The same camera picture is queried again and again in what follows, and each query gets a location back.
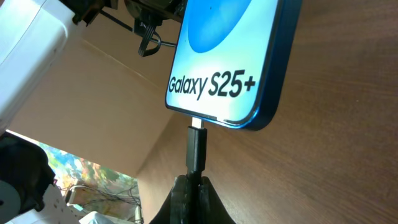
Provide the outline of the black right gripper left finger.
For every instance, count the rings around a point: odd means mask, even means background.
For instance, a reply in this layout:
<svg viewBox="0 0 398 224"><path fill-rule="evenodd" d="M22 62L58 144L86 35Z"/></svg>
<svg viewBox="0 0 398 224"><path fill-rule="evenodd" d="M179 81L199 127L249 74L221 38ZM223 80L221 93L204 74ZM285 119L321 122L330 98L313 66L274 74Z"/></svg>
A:
<svg viewBox="0 0 398 224"><path fill-rule="evenodd" d="M180 175L175 178L174 186L171 188L157 215L150 221L150 224L188 223L186 184L186 175Z"/></svg>

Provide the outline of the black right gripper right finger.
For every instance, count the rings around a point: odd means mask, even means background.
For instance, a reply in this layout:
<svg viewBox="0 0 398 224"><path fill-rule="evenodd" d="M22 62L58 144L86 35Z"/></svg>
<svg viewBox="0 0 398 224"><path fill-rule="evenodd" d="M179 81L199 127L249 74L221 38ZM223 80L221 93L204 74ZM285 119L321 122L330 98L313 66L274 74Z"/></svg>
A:
<svg viewBox="0 0 398 224"><path fill-rule="evenodd" d="M202 177L198 194L200 224L235 224L208 177Z"/></svg>

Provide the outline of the blue Samsung Galaxy smartphone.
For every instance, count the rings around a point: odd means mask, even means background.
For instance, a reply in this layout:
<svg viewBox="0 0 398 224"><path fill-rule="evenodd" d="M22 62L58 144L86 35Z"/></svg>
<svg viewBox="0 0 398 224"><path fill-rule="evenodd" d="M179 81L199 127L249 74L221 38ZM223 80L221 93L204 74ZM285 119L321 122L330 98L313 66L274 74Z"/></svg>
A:
<svg viewBox="0 0 398 224"><path fill-rule="evenodd" d="M188 0L166 107L231 129L265 128L301 7L301 0Z"/></svg>

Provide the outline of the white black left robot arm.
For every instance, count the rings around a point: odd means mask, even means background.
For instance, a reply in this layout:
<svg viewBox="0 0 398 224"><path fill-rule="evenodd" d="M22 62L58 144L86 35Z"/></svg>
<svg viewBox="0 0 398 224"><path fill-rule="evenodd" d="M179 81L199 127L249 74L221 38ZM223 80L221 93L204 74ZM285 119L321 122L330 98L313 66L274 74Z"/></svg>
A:
<svg viewBox="0 0 398 224"><path fill-rule="evenodd" d="M1 6L1 221L44 206L53 172L38 142L136 175L171 117L171 55L129 50L135 29L85 39L61 1Z"/></svg>

